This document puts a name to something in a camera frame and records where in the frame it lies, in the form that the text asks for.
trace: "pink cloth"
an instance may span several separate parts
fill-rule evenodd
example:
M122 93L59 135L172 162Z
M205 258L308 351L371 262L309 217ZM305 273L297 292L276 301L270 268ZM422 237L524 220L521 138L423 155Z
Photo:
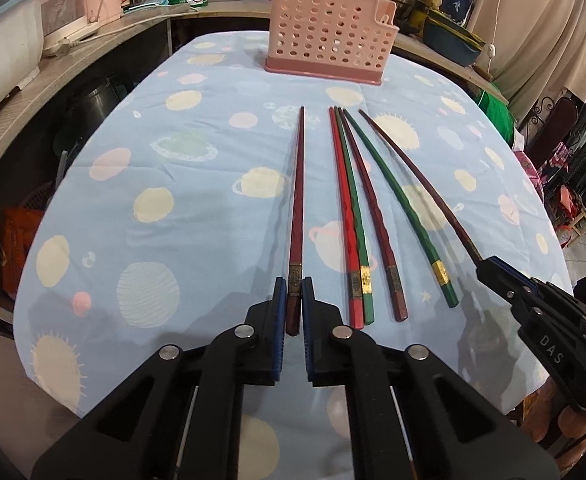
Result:
M538 172L536 171L536 169L534 168L533 163L529 160L529 157L526 156L526 154L524 152L513 152L513 154L519 160L522 169L529 177L529 180L531 180L531 184L533 185L533 188L535 189L537 194L540 196L540 199L542 201L544 201L544 191L542 190L542 181L540 180L540 176L539 176Z

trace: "blue tablecloth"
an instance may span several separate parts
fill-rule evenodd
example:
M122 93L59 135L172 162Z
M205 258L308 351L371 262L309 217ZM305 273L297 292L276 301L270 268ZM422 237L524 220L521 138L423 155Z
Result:
M304 274L347 318L327 108L366 110L408 151L484 256L570 291L544 206L497 131L456 85L391 56L381 86L263 70L266 32L211 34L183 47L106 119L68 171L22 276L14 334L26 373L85 415L164 344L207 344L244 320L287 275L295 127L306 107ZM400 267L409 319L393 320L359 184L383 345L421 343L503 412L546 373L507 304L474 268L435 204L359 121L403 185L461 301L450 309L405 213L366 148ZM341 388L312 388L301 337L287 338L281 382L247 388L244 480L345 478Z

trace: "blue bowl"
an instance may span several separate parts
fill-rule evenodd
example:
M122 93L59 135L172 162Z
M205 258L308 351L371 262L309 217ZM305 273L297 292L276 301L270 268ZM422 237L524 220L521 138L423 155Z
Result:
M468 41L429 18L424 23L422 40L426 46L432 48L438 54L462 66L469 66L474 63L482 52L475 45L468 43Z

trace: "kitchen counter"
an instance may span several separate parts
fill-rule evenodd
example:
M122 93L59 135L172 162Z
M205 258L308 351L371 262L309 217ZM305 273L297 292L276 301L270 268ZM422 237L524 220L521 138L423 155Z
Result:
M170 19L235 17L268 20L270 13L271 2L269 0L240 0L237 2L215 2L197 11L190 10L188 6L140 10L103 26L100 28L98 33L100 38L97 40L87 41L82 46L74 48L67 56L43 59L39 63L41 71L39 75L21 92L7 98L0 105L0 159L35 114L65 85L115 47L148 30L148 28ZM167 41L170 41L170 26L167 31ZM394 46L400 51L406 52L407 57L424 60L428 64L436 64L445 72L486 90L503 102L507 102L492 85L481 78L473 69L461 67L447 60L413 38L398 35ZM0 307L0 319L11 322L12 313Z

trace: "metal screw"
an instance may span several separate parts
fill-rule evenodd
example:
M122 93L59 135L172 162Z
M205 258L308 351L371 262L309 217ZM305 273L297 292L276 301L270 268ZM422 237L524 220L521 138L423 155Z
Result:
M255 329L250 325L240 325L235 327L233 333L241 339L246 339L255 333Z
M333 335L338 339L348 339L353 335L353 329L350 326L338 325L333 329Z
M160 348L160 357L165 361L175 359L178 355L180 355L180 349L175 345L166 345Z
M409 346L409 355L416 361L422 361L429 356L429 349L423 345Z

